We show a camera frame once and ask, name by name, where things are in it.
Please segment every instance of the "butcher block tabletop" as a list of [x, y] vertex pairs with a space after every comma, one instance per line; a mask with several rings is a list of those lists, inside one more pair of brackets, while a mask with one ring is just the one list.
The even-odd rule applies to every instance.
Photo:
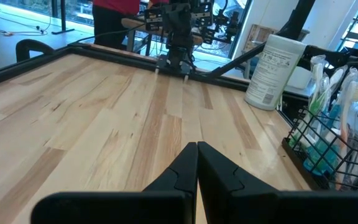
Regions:
[[0, 83], [0, 224], [29, 223], [55, 192], [141, 191], [196, 141], [277, 189], [309, 189], [280, 146], [289, 125], [243, 98], [79, 55]]

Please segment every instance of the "metal stand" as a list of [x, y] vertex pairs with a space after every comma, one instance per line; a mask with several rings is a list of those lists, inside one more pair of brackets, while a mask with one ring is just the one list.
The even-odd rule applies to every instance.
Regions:
[[74, 31], [74, 29], [66, 29], [66, 1], [65, 0], [60, 0], [60, 12], [62, 14], [62, 31], [52, 32], [52, 34], [54, 34], [54, 35]]
[[146, 56], [150, 56], [150, 47], [152, 45], [152, 34], [147, 36]]
[[128, 43], [127, 43], [127, 51], [133, 52], [134, 51], [134, 44], [135, 44], [135, 30], [131, 30], [128, 32]]

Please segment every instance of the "black pants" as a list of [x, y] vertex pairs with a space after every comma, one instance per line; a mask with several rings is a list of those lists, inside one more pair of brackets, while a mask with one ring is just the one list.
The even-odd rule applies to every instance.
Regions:
[[[106, 9], [100, 6], [93, 5], [92, 8], [94, 35], [104, 34], [107, 32], [115, 32], [126, 30], [121, 24], [121, 19], [126, 16], [120, 12]], [[115, 49], [125, 50], [126, 46], [122, 45], [127, 32], [120, 32], [117, 34], [108, 34], [96, 37], [95, 44], [112, 47]]]

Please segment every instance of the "product label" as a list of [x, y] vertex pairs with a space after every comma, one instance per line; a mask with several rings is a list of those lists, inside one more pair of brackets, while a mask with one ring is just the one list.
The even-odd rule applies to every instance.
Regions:
[[265, 46], [260, 54], [246, 98], [264, 105], [276, 105], [300, 55]]

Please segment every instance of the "person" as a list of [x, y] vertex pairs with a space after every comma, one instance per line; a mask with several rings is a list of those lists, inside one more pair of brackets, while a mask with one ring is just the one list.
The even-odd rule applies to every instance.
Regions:
[[[168, 0], [151, 0], [152, 4], [167, 3]], [[139, 12], [140, 0], [93, 0], [94, 43], [106, 47], [124, 50], [122, 41], [127, 32], [121, 19], [135, 16]], [[115, 34], [101, 35], [107, 32]]]

